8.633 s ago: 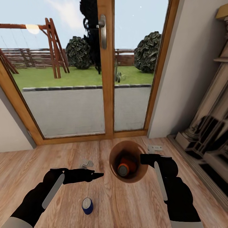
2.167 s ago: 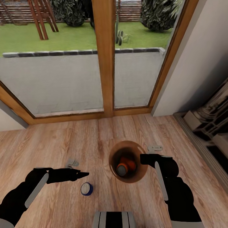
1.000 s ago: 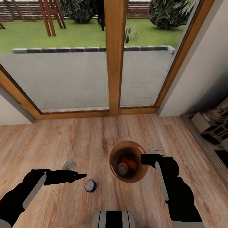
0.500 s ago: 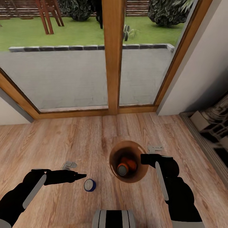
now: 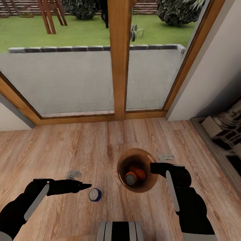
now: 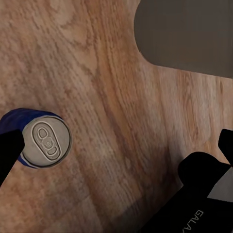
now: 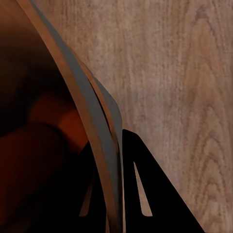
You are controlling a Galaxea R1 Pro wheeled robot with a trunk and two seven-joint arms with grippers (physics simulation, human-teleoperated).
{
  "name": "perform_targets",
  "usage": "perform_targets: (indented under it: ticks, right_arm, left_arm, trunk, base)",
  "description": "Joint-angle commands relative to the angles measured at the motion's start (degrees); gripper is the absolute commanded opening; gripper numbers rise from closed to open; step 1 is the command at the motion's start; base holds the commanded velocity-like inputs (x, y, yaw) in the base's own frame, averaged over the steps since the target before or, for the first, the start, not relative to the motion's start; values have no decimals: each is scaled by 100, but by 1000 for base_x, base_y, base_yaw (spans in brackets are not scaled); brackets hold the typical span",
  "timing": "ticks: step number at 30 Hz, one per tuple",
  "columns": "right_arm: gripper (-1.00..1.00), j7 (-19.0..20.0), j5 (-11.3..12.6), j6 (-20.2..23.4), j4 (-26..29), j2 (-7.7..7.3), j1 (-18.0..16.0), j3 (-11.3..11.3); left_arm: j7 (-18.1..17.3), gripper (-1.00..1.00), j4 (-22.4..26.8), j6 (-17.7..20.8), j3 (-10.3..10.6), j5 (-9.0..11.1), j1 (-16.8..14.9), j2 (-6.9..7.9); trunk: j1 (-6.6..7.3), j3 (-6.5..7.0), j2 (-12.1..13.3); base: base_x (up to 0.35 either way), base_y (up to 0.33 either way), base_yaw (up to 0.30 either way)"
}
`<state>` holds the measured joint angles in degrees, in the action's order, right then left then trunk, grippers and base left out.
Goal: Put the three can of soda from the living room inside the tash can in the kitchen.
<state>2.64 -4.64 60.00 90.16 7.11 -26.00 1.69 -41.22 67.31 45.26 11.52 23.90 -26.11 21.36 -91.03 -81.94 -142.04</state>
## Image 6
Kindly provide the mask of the can of soda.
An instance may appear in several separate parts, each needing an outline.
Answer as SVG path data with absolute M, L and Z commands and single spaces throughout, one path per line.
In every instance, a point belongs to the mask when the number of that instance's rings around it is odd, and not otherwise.
M 25 148 L 18 157 L 24 166 L 44 169 L 60 164 L 70 153 L 73 135 L 68 124 L 52 112 L 18 108 L 0 119 L 0 134 L 20 129 Z

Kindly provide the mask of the trash can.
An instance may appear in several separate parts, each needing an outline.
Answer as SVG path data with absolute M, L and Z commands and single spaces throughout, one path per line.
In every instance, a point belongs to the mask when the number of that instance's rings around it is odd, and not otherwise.
M 233 79 L 233 0 L 141 0 L 134 36 L 153 65 Z

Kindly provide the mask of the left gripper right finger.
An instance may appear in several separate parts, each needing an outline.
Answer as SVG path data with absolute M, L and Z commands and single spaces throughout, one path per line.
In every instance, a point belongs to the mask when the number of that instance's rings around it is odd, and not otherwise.
M 221 131 L 218 147 L 233 167 L 233 131 L 227 129 Z

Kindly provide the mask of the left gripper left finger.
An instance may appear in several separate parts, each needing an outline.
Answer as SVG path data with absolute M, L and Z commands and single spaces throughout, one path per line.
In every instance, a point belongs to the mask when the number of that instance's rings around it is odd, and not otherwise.
M 20 129 L 0 134 L 0 186 L 25 148 Z

